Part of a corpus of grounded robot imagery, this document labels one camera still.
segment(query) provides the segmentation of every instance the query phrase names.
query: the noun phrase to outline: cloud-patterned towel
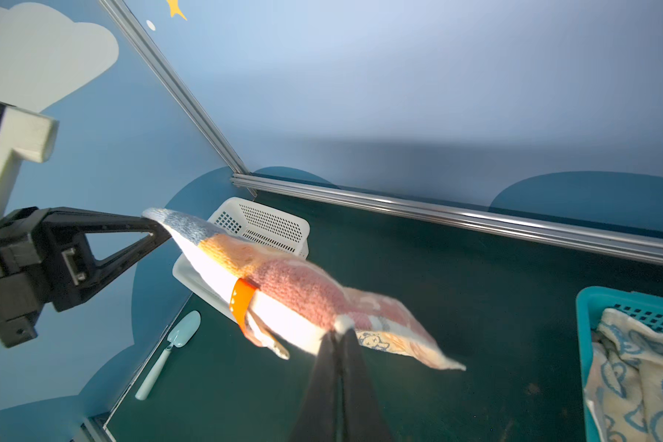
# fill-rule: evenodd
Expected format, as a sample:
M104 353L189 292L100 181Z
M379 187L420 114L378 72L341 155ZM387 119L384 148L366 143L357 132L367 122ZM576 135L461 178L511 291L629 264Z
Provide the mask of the cloud-patterned towel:
M602 442L663 442L663 333L604 310L585 401Z
M149 208L143 216L164 226L201 278L230 305L243 334L281 358L275 339L316 354L331 330L354 328L365 347L412 356L426 366L464 370L398 300L343 287L324 270L290 253L229 236L203 219Z

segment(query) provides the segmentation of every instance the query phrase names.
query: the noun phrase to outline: cloud painting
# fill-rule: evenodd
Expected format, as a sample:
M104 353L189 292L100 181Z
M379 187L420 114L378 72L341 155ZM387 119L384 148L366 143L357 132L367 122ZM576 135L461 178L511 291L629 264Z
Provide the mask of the cloud painting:
M115 36L43 4L0 7L0 101L41 112L118 59Z

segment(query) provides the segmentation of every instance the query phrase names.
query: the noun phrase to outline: orange band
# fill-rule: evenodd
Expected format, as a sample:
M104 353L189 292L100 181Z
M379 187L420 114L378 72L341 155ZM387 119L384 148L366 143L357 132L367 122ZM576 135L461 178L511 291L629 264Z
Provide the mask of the orange band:
M241 327L245 335L248 335L245 326L245 314L248 312L248 305L250 305L250 300L253 299L255 291L256 287L253 284L250 284L243 278L239 278L236 281L236 285L233 286L233 293L231 294L231 302L229 303L231 314L233 314L234 319L236 319L238 326Z

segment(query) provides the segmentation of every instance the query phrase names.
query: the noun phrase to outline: teal plastic basket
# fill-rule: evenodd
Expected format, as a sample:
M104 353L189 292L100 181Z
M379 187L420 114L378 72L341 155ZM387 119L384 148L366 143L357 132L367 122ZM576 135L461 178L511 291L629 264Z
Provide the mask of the teal plastic basket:
M592 330L596 329L605 308L616 308L663 333L663 298L638 292L614 290L605 287L587 287L577 295L577 332L580 340L582 388L592 367ZM585 405L587 442L599 442L599 433L592 414Z

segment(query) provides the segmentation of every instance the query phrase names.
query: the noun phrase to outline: dark green table surface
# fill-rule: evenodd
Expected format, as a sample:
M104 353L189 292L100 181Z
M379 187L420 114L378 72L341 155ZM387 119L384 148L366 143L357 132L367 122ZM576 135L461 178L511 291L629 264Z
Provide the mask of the dark green table surface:
M308 220L310 261L400 299L467 365L435 371L363 349L398 441L584 440L575 296L594 285L663 296L663 267L263 192L257 201ZM197 296L182 315L192 310L201 328L143 402L138 379L108 425L115 439L284 441L314 358L253 346Z

